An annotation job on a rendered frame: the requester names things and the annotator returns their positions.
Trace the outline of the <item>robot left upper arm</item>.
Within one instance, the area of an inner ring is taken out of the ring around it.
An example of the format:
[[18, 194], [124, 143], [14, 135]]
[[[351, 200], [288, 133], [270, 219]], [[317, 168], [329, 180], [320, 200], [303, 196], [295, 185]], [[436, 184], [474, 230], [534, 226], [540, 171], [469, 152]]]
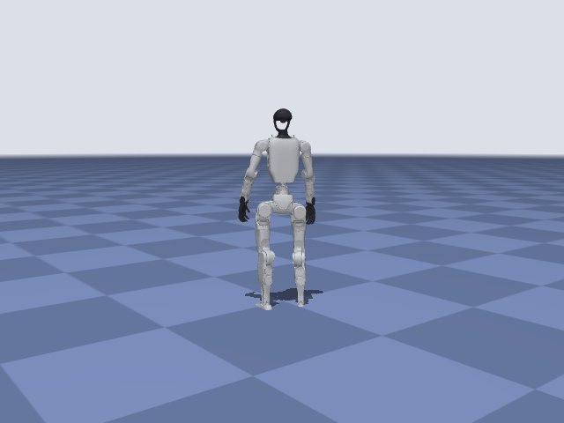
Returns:
[[262, 153], [268, 149], [270, 139], [260, 140], [255, 144], [254, 151], [252, 153], [249, 169], [247, 172], [247, 177], [256, 179], [258, 175], [257, 167], [263, 157]]

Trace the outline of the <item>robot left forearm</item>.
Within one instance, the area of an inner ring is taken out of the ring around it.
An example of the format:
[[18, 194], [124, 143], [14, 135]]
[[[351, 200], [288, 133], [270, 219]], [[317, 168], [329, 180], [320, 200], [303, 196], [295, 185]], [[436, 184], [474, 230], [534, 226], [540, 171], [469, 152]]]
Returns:
[[248, 169], [246, 171], [246, 174], [244, 176], [244, 180], [243, 180], [243, 186], [241, 189], [241, 195], [240, 195], [240, 199], [241, 197], [245, 197], [245, 202], [247, 202], [249, 200], [249, 194], [251, 192], [252, 189], [252, 184], [254, 183], [254, 180], [252, 178], [247, 177], [247, 172]]

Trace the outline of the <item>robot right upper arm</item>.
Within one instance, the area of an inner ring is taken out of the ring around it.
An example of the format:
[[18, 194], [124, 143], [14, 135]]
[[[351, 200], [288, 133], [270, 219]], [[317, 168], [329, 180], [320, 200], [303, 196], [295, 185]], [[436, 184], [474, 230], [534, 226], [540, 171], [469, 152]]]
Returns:
[[301, 171], [301, 176], [303, 179], [308, 179], [314, 176], [313, 161], [311, 156], [311, 146], [306, 141], [299, 140], [299, 142], [300, 142], [301, 159], [303, 166], [305, 167]]

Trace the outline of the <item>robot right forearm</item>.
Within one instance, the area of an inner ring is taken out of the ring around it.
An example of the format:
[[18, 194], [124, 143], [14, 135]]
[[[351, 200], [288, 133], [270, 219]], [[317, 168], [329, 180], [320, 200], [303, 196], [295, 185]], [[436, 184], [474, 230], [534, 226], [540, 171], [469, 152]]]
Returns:
[[315, 197], [315, 175], [311, 178], [308, 178], [305, 180], [305, 185], [306, 185], [306, 201], [307, 203], [312, 204], [312, 198]]

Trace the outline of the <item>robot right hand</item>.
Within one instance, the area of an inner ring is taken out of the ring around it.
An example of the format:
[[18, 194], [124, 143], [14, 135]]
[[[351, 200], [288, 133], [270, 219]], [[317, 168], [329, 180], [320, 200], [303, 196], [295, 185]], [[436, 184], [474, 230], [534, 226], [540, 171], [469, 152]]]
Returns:
[[[306, 220], [308, 220], [307, 223], [309, 222], [308, 224], [313, 224], [315, 222], [315, 207], [314, 207], [315, 198], [314, 197], [312, 198], [312, 204], [307, 203], [307, 201], [306, 201], [306, 205], [307, 205], [306, 206], [306, 211], [307, 211]], [[311, 215], [311, 217], [310, 217], [310, 215]]]

